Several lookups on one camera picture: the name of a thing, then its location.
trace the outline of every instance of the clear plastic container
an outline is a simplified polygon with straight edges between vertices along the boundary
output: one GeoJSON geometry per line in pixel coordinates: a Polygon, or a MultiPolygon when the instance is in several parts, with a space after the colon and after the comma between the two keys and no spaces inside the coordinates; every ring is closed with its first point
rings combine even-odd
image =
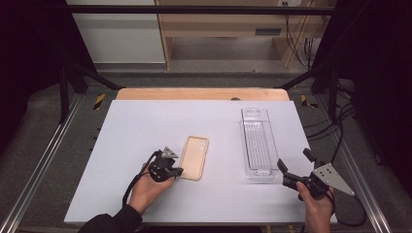
{"type": "Polygon", "coordinates": [[[273,182],[279,168],[278,153],[267,110],[242,109],[241,132],[246,177],[254,182],[273,182]]]}

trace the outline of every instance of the table surface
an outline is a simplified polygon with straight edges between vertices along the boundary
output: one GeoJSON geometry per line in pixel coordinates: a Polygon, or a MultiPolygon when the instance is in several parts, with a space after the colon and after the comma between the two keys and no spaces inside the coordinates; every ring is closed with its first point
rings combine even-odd
{"type": "Polygon", "coordinates": [[[210,141],[202,178],[198,182],[178,179],[145,212],[147,224],[263,225],[304,221],[304,205],[297,200],[297,192],[281,185],[281,175],[274,183],[246,179],[239,136],[240,109],[267,109],[272,130],[276,129],[273,134],[279,156],[293,173],[309,174],[312,164],[302,154],[309,146],[286,91],[131,88],[121,90],[117,99],[106,117],[65,222],[82,224],[102,213],[114,215],[125,188],[137,172],[137,164],[146,162],[154,150],[164,146],[179,154],[187,136],[193,134],[210,141]],[[142,97],[144,100],[127,101],[139,99],[136,96],[142,95],[140,91],[147,94],[142,97]],[[191,93],[196,100],[188,100],[191,93]],[[248,96],[254,100],[259,95],[265,96],[265,101],[246,101],[248,96]],[[267,101],[269,96],[283,101],[267,101]],[[203,101],[232,97],[244,101],[203,101]]]}

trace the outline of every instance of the human hand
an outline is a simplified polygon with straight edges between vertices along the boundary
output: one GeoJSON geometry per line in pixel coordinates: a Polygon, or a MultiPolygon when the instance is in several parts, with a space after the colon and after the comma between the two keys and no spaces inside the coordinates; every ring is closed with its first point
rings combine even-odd
{"type": "Polygon", "coordinates": [[[172,186],[174,181],[175,178],[169,178],[165,182],[157,183],[151,178],[146,168],[143,176],[133,186],[128,205],[142,215],[163,191],[172,186]]]}
{"type": "Polygon", "coordinates": [[[311,196],[309,189],[301,182],[296,183],[297,191],[305,202],[306,218],[305,223],[311,233],[330,232],[330,217],[332,214],[332,203],[326,197],[315,200],[311,196]]]}

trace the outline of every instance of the aluminum rail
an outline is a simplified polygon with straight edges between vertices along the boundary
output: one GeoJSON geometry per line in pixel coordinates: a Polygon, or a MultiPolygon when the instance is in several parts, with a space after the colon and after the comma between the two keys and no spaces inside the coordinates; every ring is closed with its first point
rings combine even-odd
{"type": "Polygon", "coordinates": [[[254,6],[111,6],[111,5],[43,5],[43,9],[72,14],[206,14],[206,15],[289,15],[336,16],[352,14],[355,9],[334,7],[254,7],[254,6]]]}
{"type": "Polygon", "coordinates": [[[72,122],[76,111],[79,109],[79,105],[83,99],[82,94],[75,94],[72,101],[70,112],[66,120],[60,123],[54,132],[45,152],[40,158],[39,163],[34,169],[29,181],[27,182],[24,190],[21,192],[18,200],[16,201],[13,208],[10,210],[6,219],[0,226],[1,233],[14,233],[17,230],[18,224],[20,223],[25,211],[27,210],[31,200],[36,193],[43,177],[45,176],[52,159],[66,134],[67,129],[72,122]]]}
{"type": "MultiPolygon", "coordinates": [[[[329,119],[327,114],[327,100],[323,95],[315,95],[317,102],[320,104],[322,112],[325,117],[329,119]]],[[[336,130],[333,133],[333,139],[337,144],[340,138],[340,131],[336,130]]],[[[376,232],[380,233],[390,233],[392,232],[391,227],[389,226],[384,214],[381,211],[381,208],[376,201],[372,190],[367,184],[366,179],[364,178],[360,168],[358,167],[354,157],[351,154],[351,151],[348,148],[348,145],[345,143],[345,140],[342,139],[340,151],[342,152],[343,163],[345,164],[346,169],[348,170],[351,180],[354,182],[356,194],[360,198],[368,216],[369,220],[375,228],[376,232]]]]}

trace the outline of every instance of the black sleeve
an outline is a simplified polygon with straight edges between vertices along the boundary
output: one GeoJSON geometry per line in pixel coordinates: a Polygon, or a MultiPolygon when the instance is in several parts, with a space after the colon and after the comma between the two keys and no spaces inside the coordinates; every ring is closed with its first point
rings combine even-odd
{"type": "Polygon", "coordinates": [[[79,233],[133,233],[142,223],[142,216],[129,205],[124,206],[115,216],[99,215],[92,218],[79,233]]]}

